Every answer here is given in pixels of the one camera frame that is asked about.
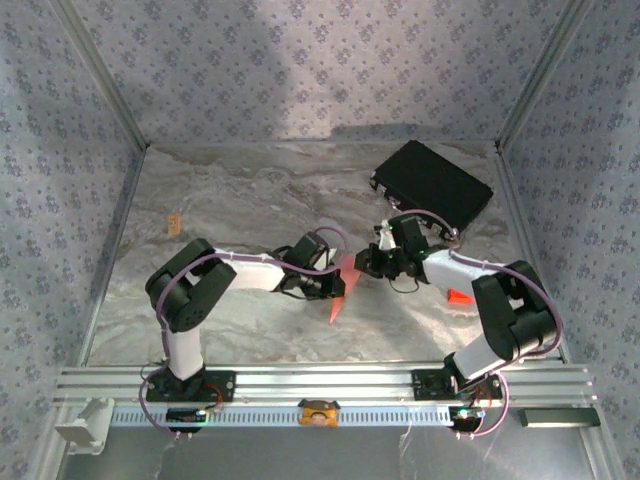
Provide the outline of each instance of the black cable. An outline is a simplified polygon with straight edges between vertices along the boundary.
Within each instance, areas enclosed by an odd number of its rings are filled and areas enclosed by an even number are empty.
[[[297,276],[298,276],[298,274],[296,274],[296,273],[287,273],[287,274],[285,274],[285,276],[282,277],[282,280],[280,281],[280,283],[278,284],[278,286],[276,287],[276,289],[274,291],[282,293],[284,295],[287,295],[288,297],[295,298],[296,300],[307,300],[305,297],[299,297],[298,295],[294,295],[293,293],[287,292],[283,288],[283,286],[287,284],[289,279],[297,277]]]
[[[325,300],[327,298],[327,297],[323,297],[321,295],[317,295],[315,297],[311,297],[311,296],[309,296],[309,297],[300,297],[298,295],[295,295],[295,294],[293,294],[291,292],[287,292],[285,290],[280,290],[280,293],[282,293],[282,294],[284,294],[284,295],[286,295],[288,297],[295,298],[296,300],[306,300],[307,302],[311,302],[312,300]]]
[[[394,292],[396,293],[402,293],[403,295],[407,294],[407,293],[416,293],[418,290],[420,290],[420,284],[418,283],[418,281],[414,278],[413,281],[416,284],[416,288],[413,290],[409,290],[406,292],[403,292],[402,290],[398,290],[396,287],[393,286],[393,281],[391,279],[389,279],[389,285],[391,285],[391,288],[393,289]]]

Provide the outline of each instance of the orange object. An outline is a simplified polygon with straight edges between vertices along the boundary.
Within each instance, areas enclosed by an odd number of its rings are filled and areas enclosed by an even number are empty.
[[[182,222],[180,215],[169,215],[169,235],[180,235]]]
[[[304,410],[302,417],[298,420],[300,425],[311,425],[315,427],[337,427],[338,402],[325,402],[324,400],[301,400],[298,404]]]
[[[454,305],[473,305],[473,298],[465,295],[464,293],[457,292],[456,290],[449,290],[447,292],[447,300]]]
[[[344,302],[351,294],[353,287],[358,283],[360,278],[360,271],[354,268],[356,258],[353,255],[349,255],[344,259],[343,267],[340,267],[340,278],[344,281],[344,297],[336,297],[331,304],[331,316],[329,317],[329,323],[333,323],[342,310]]]

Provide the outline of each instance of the red object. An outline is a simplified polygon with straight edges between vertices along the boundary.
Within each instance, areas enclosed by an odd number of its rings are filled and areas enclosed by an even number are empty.
[[[447,293],[447,300],[454,305],[473,305],[473,298],[465,295],[464,293],[457,292],[456,290],[449,290]]]
[[[351,294],[353,287],[358,283],[360,278],[360,271],[354,268],[356,258],[353,255],[345,258],[344,266],[340,267],[340,278],[344,281],[344,297],[336,297],[331,304],[331,316],[329,317],[329,323],[333,323],[342,310],[344,302]]]

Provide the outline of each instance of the white bracket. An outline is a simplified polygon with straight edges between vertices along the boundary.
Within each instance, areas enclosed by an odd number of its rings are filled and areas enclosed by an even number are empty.
[[[73,422],[56,425],[60,436],[69,442],[69,455],[102,453],[115,404],[113,398],[87,398],[87,404]]]

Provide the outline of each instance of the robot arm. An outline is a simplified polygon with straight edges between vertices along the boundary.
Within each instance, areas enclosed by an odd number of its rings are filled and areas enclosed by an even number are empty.
[[[335,250],[329,249],[314,232],[307,233],[294,247],[282,247],[263,255],[232,254],[214,249],[203,239],[188,244],[154,273],[145,286],[151,305],[156,308],[162,292],[184,268],[205,256],[222,257],[211,258],[193,268],[191,278],[180,279],[162,305],[167,327],[163,346],[171,374],[184,382],[204,368],[200,324],[226,291],[252,289],[292,295],[289,291],[299,288],[308,300],[344,295],[339,270],[311,277],[272,263],[281,260],[288,265],[320,271],[328,266],[333,253]]]
[[[453,257],[443,245],[429,246],[415,216],[400,215],[384,221],[376,231],[379,242],[356,256],[358,270],[390,280],[405,273],[416,281],[454,289],[475,299],[483,335],[445,358],[445,368],[459,387],[516,361],[556,336],[556,323],[547,304],[530,286],[506,271],[493,273],[469,265],[476,262],[457,254]],[[541,287],[527,262],[517,261],[506,268]],[[511,300],[522,304],[514,308]]]

